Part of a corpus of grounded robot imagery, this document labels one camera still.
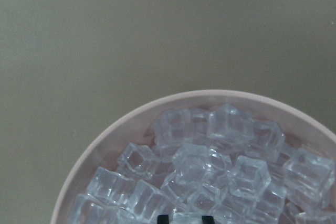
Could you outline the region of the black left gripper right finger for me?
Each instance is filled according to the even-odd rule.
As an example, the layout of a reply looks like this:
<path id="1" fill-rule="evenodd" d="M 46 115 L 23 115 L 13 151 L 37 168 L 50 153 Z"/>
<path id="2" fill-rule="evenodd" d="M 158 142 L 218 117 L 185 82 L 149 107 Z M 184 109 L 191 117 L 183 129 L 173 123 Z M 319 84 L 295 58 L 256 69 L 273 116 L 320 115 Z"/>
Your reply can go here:
<path id="1" fill-rule="evenodd" d="M 214 224 L 214 217 L 213 216 L 202 216 L 202 224 Z"/>

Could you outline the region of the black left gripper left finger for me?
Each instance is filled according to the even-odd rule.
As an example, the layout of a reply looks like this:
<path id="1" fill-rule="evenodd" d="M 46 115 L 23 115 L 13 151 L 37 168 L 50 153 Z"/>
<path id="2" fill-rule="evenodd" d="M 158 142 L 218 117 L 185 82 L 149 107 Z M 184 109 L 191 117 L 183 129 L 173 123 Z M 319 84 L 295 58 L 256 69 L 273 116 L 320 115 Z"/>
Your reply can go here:
<path id="1" fill-rule="evenodd" d="M 158 215 L 156 219 L 156 223 L 157 224 L 169 224 L 170 223 L 169 215 Z"/>

